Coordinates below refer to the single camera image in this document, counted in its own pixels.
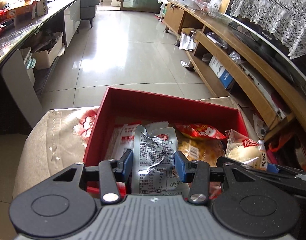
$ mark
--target sofa leg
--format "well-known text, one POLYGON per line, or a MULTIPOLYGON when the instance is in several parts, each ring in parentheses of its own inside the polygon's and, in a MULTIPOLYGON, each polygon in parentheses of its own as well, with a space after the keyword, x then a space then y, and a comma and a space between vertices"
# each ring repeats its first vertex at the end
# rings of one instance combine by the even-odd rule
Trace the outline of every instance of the sofa leg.
POLYGON ((88 20, 90 21, 91 28, 93 28, 93 18, 88 18, 88 20))

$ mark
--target red box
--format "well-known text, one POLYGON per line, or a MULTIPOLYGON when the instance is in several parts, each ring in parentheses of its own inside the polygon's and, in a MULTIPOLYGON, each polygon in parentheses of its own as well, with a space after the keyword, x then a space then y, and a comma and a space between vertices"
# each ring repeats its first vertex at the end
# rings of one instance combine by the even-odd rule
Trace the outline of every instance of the red box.
MULTIPOLYGON (((215 127, 222 134, 225 134, 226 130, 234 129, 248 136, 242 115, 237 109, 185 98, 108 87, 85 150, 83 162, 86 166, 98 165, 103 160, 116 117, 151 122, 204 123, 215 127)), ((88 192, 95 193, 98 189, 88 187, 88 192)))

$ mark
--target ribbed gray surface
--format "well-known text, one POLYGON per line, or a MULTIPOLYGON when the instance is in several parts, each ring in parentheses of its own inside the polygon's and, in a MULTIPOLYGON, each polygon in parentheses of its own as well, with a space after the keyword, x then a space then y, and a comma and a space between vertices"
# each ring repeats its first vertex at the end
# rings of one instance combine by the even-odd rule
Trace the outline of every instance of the ribbed gray surface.
MULTIPOLYGON (((182 196, 128 196, 106 206, 97 219, 70 240, 230 240, 246 239, 227 231, 206 207, 184 202, 182 196)), ((278 238, 293 239, 290 235, 278 238)))

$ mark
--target nutrition facts table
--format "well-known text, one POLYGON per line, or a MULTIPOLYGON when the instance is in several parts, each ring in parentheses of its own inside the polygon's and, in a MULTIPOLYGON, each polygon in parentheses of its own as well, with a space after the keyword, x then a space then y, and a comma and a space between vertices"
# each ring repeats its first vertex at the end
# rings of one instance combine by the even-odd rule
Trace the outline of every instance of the nutrition facts table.
POLYGON ((167 168, 139 170, 140 194, 167 192, 167 168))

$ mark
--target white cloth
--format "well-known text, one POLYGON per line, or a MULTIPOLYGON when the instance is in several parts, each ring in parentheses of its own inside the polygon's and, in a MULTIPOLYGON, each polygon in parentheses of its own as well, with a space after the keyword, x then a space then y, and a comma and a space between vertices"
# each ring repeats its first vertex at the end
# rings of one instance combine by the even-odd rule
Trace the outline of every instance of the white cloth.
POLYGON ((306 54, 306 0, 234 0, 231 16, 238 15, 272 33, 290 59, 306 54))

